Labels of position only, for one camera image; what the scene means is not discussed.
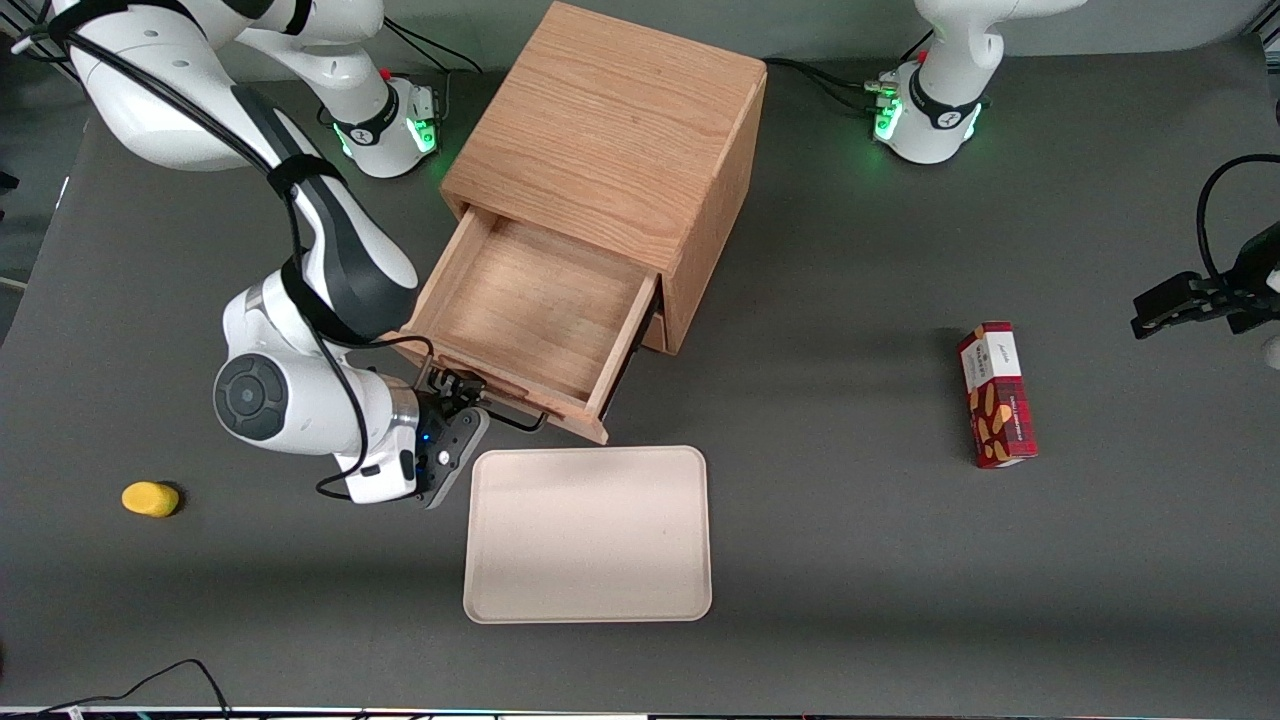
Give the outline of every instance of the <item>gray table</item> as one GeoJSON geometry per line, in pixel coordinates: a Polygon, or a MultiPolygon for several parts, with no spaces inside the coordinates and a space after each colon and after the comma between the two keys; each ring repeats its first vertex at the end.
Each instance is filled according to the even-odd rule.
{"type": "MultiPolygon", "coordinates": [[[[637,356],[609,418],[618,445],[709,462],[716,602],[667,625],[475,625],[467,482],[431,512],[348,506],[311,492],[329,460],[223,432],[219,314],[284,259],[284,215],[248,170],[164,170],[93,122],[0,352],[0,702],[198,656],[238,705],[1274,717],[1266,333],[1128,327],[1135,293],[1197,266],[1210,170],[1276,150],[1262,67],[1249,41],[1010,60],[942,168],[772,73],[689,342],[637,356]],[[986,319],[1016,323],[1043,447],[995,473],[972,466],[954,354],[986,319]],[[189,509],[124,512],[141,478],[182,483],[189,509]]],[[[442,158],[352,174],[424,275],[454,225],[436,182],[497,81],[456,83],[442,158]]],[[[335,154],[303,88],[266,90],[335,154]]],[[[1224,261],[1277,199],[1266,168],[1221,184],[1224,261]]],[[[485,443],[535,445],[581,441],[485,443]]],[[[195,676],[138,700],[209,702],[195,676]]]]}

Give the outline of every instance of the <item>wooden cabinet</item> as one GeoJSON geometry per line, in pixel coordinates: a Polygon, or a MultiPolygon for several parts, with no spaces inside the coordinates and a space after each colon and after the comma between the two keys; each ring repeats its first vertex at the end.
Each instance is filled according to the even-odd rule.
{"type": "Polygon", "coordinates": [[[461,222],[403,332],[605,442],[636,343],[675,354],[689,332],[746,196],[764,79],[759,60],[554,3],[440,184],[461,222]]]}

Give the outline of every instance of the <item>beige tray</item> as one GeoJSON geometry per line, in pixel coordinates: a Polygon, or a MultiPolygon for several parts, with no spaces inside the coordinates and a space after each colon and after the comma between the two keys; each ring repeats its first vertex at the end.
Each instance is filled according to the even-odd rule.
{"type": "Polygon", "coordinates": [[[499,450],[471,471],[462,606],[476,623],[698,620],[707,462],[687,446],[499,450]]]}

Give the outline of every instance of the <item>black strap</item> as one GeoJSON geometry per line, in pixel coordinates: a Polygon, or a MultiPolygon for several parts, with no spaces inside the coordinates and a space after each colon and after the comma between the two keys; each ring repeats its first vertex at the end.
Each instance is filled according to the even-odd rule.
{"type": "MultiPolygon", "coordinates": [[[[303,250],[306,255],[310,250],[303,250]]],[[[289,258],[280,265],[280,282],[284,284],[284,293],[289,296],[293,305],[302,313],[302,316],[311,322],[311,327],[320,333],[320,337],[337,340],[347,345],[365,345],[374,340],[364,337],[343,323],[332,307],[325,305],[315,290],[302,279],[302,255],[294,260],[289,258]]]]}
{"type": "Polygon", "coordinates": [[[129,5],[154,5],[156,8],[164,8],[165,10],[173,10],[174,13],[186,15],[187,19],[195,23],[200,32],[207,37],[205,28],[200,27],[200,23],[196,22],[196,17],[192,15],[191,10],[188,10],[186,5],[178,0],[81,0],[61,13],[58,13],[54,19],[49,20],[46,32],[49,33],[50,40],[65,50],[67,36],[79,29],[81,26],[104,15],[127,13],[129,10],[129,5]]]}
{"type": "Polygon", "coordinates": [[[961,120],[973,113],[973,109],[982,102],[979,96],[972,102],[965,102],[964,105],[947,105],[946,102],[938,102],[937,100],[929,97],[924,92],[924,87],[920,86],[920,68],[916,68],[911,73],[911,82],[908,86],[909,94],[911,96],[911,102],[920,109],[922,113],[928,115],[929,123],[934,129],[951,129],[960,127],[961,120]]]}
{"type": "MultiPolygon", "coordinates": [[[[293,187],[300,182],[316,176],[328,176],[342,181],[342,173],[333,163],[315,155],[289,155],[283,163],[271,168],[266,173],[266,182],[271,190],[284,199],[291,199],[293,187]]],[[[284,284],[284,293],[289,296],[293,305],[302,313],[302,316],[311,322],[311,327],[320,333],[320,337],[346,342],[347,345],[364,345],[372,338],[364,337],[343,323],[338,314],[307,284],[302,278],[302,256],[310,252],[303,250],[302,255],[289,258],[280,265],[280,282],[284,284]]]]}
{"type": "Polygon", "coordinates": [[[293,17],[289,24],[284,26],[284,35],[298,35],[307,27],[307,18],[311,17],[311,0],[293,0],[293,17]]]}
{"type": "Polygon", "coordinates": [[[347,184],[347,181],[343,179],[338,168],[333,167],[333,163],[325,160],[324,158],[316,158],[315,155],[306,154],[289,155],[285,158],[283,163],[271,168],[271,172],[266,173],[266,182],[271,183],[271,190],[274,190],[276,195],[288,200],[293,195],[293,186],[316,176],[338,178],[343,184],[347,184]]]}
{"type": "Polygon", "coordinates": [[[397,118],[399,118],[399,94],[387,85],[387,102],[383,102],[383,109],[376,115],[362,123],[344,123],[335,118],[334,124],[356,145],[367,146],[376,143],[383,137],[383,131],[392,127],[397,118]]]}

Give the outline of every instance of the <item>green led light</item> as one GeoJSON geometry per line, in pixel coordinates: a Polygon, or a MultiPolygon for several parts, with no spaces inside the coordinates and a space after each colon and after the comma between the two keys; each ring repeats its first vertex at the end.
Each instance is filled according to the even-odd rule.
{"type": "Polygon", "coordinates": [[[333,132],[338,136],[338,142],[342,143],[342,154],[351,158],[351,147],[347,147],[347,138],[343,137],[342,131],[338,129],[338,123],[333,124],[333,132]]]}
{"type": "Polygon", "coordinates": [[[973,119],[969,120],[969,129],[964,131],[965,140],[973,137],[973,128],[978,126],[978,115],[980,114],[982,114],[982,102],[978,102],[978,106],[973,109],[973,119]]]}
{"type": "Polygon", "coordinates": [[[888,142],[893,137],[899,118],[902,117],[902,101],[895,97],[888,108],[881,110],[881,115],[883,117],[876,122],[876,137],[888,142]]]}
{"type": "Polygon", "coordinates": [[[417,149],[424,155],[435,150],[435,123],[431,120],[404,118],[404,126],[408,128],[410,135],[413,136],[413,142],[417,143],[417,149]]]}

